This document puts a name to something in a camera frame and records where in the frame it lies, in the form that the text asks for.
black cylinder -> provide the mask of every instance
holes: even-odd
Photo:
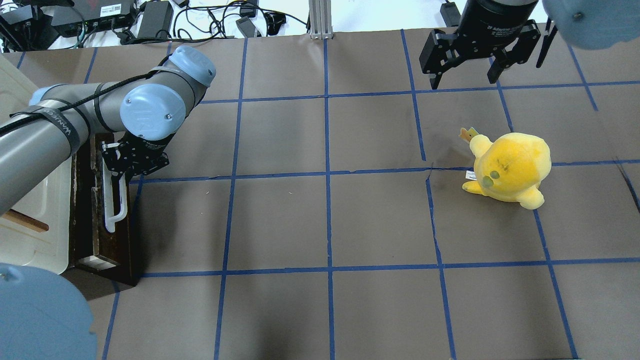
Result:
[[[509,45],[518,37],[537,3],[535,0],[525,5],[504,5],[493,0],[469,0],[456,30],[457,41],[463,45],[458,46],[458,52],[485,53]]]

power adapter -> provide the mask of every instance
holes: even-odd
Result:
[[[255,8],[258,6],[258,0],[246,0],[247,5],[240,6],[241,17],[255,17]]]
[[[173,8],[168,1],[148,1],[144,4],[138,38],[167,39],[173,17]]]
[[[448,28],[460,25],[460,11],[456,3],[444,3],[440,6],[440,14]]]

robotic arm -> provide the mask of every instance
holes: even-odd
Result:
[[[542,65],[553,37],[581,49],[605,49],[640,37],[638,0],[542,0],[549,16],[537,67]],[[434,29],[422,53],[420,67],[438,88],[442,74],[470,59],[494,57],[487,73],[495,83],[502,71],[529,60],[540,31],[529,16],[538,0],[468,0],[460,26],[453,34]],[[508,51],[506,47],[515,45]]]
[[[420,67],[429,74],[431,88],[437,89],[442,74],[466,60],[489,58],[495,61],[487,73],[494,84],[504,69],[529,60],[540,39],[531,12],[538,0],[468,0],[453,34],[434,29],[420,54]],[[513,49],[505,48],[518,42]]]
[[[39,89],[28,108],[0,127],[0,214],[95,133],[126,131],[119,142],[102,145],[114,179],[128,181],[166,166],[164,148],[215,75],[206,56],[180,46],[143,76]]]

plush toy tag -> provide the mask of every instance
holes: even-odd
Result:
[[[460,138],[466,142],[471,142],[471,138],[475,135],[478,135],[478,132],[473,127],[470,127],[469,130],[464,127],[460,129]]]

metal post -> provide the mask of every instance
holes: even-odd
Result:
[[[333,38],[331,0],[309,0],[309,20],[312,39]]]

